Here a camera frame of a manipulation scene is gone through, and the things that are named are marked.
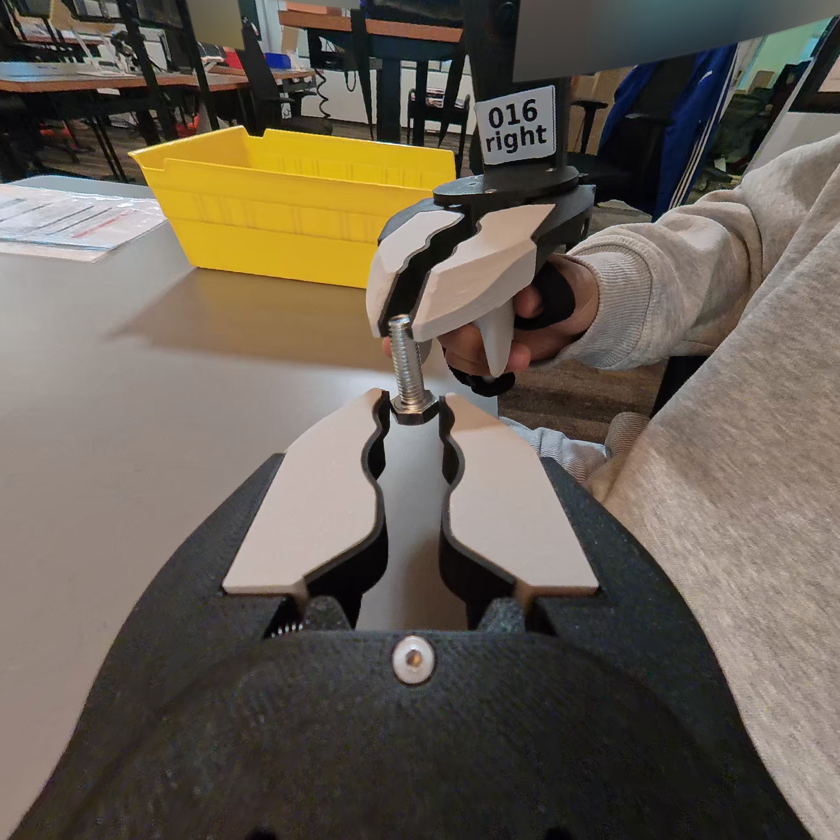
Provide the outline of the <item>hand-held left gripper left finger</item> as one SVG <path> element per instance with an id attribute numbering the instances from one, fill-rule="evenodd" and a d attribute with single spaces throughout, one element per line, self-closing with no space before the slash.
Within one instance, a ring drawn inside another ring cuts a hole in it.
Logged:
<path id="1" fill-rule="evenodd" d="M 372 388 L 309 428 L 283 454 L 222 587 L 304 607 L 332 597 L 356 628 L 385 573 L 389 539 L 379 478 L 390 394 Z"/>

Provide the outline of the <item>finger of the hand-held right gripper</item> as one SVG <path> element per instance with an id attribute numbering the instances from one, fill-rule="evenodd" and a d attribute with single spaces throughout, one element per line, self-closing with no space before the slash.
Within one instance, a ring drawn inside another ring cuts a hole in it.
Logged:
<path id="1" fill-rule="evenodd" d="M 490 375 L 508 366 L 514 330 L 512 299 L 534 278 L 538 248 L 532 234 L 553 204 L 501 209 L 479 220 L 477 232 L 428 274 L 412 325 L 417 341 L 427 341 L 475 324 Z"/>
<path id="2" fill-rule="evenodd" d="M 383 227 L 371 262 L 365 306 L 375 337 L 397 316 L 415 319 L 432 270 L 466 238 L 461 208 L 406 208 Z"/>

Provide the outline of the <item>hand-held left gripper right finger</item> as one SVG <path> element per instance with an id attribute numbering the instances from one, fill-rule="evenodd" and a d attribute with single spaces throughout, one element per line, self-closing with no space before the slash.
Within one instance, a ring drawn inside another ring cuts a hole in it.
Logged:
<path id="1" fill-rule="evenodd" d="M 442 396 L 438 417 L 447 484 L 438 565 L 468 627 L 499 598 L 528 615 L 540 597 L 595 595 L 599 582 L 532 447 L 462 395 Z"/>

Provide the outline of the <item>silver hex bolt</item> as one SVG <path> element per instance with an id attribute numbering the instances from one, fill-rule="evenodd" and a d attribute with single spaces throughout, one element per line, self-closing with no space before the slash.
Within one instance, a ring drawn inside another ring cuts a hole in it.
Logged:
<path id="1" fill-rule="evenodd" d="M 411 319 L 406 314 L 388 322 L 396 385 L 391 408 L 400 425 L 421 426 L 438 414 L 438 399 L 425 386 L 421 353 L 409 332 L 410 326 Z"/>

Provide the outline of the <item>person's right forearm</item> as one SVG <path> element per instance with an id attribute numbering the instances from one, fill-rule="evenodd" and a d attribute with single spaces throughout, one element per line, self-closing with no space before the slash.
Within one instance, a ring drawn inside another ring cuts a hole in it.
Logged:
<path id="1" fill-rule="evenodd" d="M 562 357 L 620 371 L 714 351 L 809 261 L 838 257 L 838 166 L 835 134 L 654 223 L 586 239 L 570 257 L 593 273 L 598 309 Z"/>

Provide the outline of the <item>grey desk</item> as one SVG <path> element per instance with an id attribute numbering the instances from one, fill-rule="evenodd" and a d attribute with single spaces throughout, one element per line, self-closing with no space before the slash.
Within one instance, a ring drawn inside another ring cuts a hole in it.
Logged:
<path id="1" fill-rule="evenodd" d="M 279 454 L 392 388 L 361 291 L 193 269 L 168 224 L 92 265 L 2 257 L 2 838 L 504 836 L 446 767 L 401 635 L 438 575 L 438 422 L 392 423 L 358 631 L 222 579 Z"/>

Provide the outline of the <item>long wooden office desk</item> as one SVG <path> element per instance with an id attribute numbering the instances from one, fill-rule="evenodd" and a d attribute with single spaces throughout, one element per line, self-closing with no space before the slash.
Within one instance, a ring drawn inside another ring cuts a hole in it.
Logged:
<path id="1" fill-rule="evenodd" d="M 143 75 L 106 73 L 90 64 L 4 61 L 1 64 L 3 94 L 21 98 L 46 98 L 48 109 L 62 122 L 84 121 L 91 127 L 107 162 L 112 179 L 129 178 L 107 133 L 113 115 L 133 113 L 147 144 L 176 140 L 175 109 L 185 98 L 201 103 L 208 118 L 215 118 L 215 94 L 233 92 L 243 119 L 248 118 L 243 72 L 208 72 L 200 79 L 194 73 L 156 73 L 148 84 Z"/>

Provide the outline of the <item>person's right hand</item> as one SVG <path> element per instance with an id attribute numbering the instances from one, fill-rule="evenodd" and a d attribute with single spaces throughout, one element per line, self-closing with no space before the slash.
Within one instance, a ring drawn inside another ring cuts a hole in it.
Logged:
<path id="1" fill-rule="evenodd" d="M 600 288 L 594 270 L 585 263 L 563 255 L 551 262 L 569 282 L 575 308 L 564 321 L 544 329 L 515 330 L 505 372 L 521 373 L 530 366 L 553 361 L 564 349 L 577 341 L 593 324 L 600 307 Z M 439 339 L 447 363 L 457 371 L 470 375 L 489 375 L 487 352 L 477 326 L 466 325 Z"/>

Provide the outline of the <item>yellow plastic bin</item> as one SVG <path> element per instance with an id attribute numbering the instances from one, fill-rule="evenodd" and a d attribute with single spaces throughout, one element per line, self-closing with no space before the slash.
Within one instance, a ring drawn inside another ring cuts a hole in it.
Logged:
<path id="1" fill-rule="evenodd" d="M 129 153 L 194 267 L 365 289 L 395 214 L 451 150 L 236 126 Z"/>

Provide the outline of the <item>black office chair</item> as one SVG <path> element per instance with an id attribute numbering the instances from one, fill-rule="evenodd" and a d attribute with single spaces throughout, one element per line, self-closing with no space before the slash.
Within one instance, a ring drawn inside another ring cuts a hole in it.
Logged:
<path id="1" fill-rule="evenodd" d="M 303 99 L 314 94 L 312 87 L 298 86 L 283 92 L 259 45 L 256 29 L 246 17 L 243 17 L 241 30 L 244 49 L 236 52 L 248 79 L 254 110 L 253 127 L 248 132 L 259 137 L 266 130 L 332 135 L 329 119 L 301 114 Z"/>
<path id="2" fill-rule="evenodd" d="M 581 183 L 594 187 L 597 203 L 627 201 L 650 165 L 667 123 L 656 114 L 648 92 L 657 67 L 657 63 L 637 66 L 618 86 L 595 154 L 586 151 L 595 116 L 607 105 L 578 96 L 581 77 L 570 83 L 570 106 L 583 109 L 584 120 L 581 150 L 569 151 L 566 158 L 579 172 Z"/>

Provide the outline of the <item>blue jacket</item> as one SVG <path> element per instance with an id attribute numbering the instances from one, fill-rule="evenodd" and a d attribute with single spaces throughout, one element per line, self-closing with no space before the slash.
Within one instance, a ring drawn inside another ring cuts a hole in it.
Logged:
<path id="1" fill-rule="evenodd" d="M 738 52 L 734 43 L 634 67 L 658 64 L 648 92 L 656 114 L 667 123 L 640 183 L 627 201 L 618 201 L 654 220 L 675 204 L 718 124 Z"/>

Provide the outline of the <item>person's grey sweatshirt torso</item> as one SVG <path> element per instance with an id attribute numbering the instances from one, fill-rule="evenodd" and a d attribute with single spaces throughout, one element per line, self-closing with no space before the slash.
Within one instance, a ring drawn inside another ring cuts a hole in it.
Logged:
<path id="1" fill-rule="evenodd" d="M 838 838 L 838 257 L 808 262 L 645 425 L 513 427 L 656 559 L 815 838 Z"/>

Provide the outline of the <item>laminated paper sheet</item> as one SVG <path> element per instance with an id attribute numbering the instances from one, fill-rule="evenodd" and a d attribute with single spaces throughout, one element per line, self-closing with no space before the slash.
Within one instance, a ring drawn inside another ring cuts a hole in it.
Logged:
<path id="1" fill-rule="evenodd" d="M 166 223 L 149 198 L 1 186 L 1 253 L 97 261 Z"/>

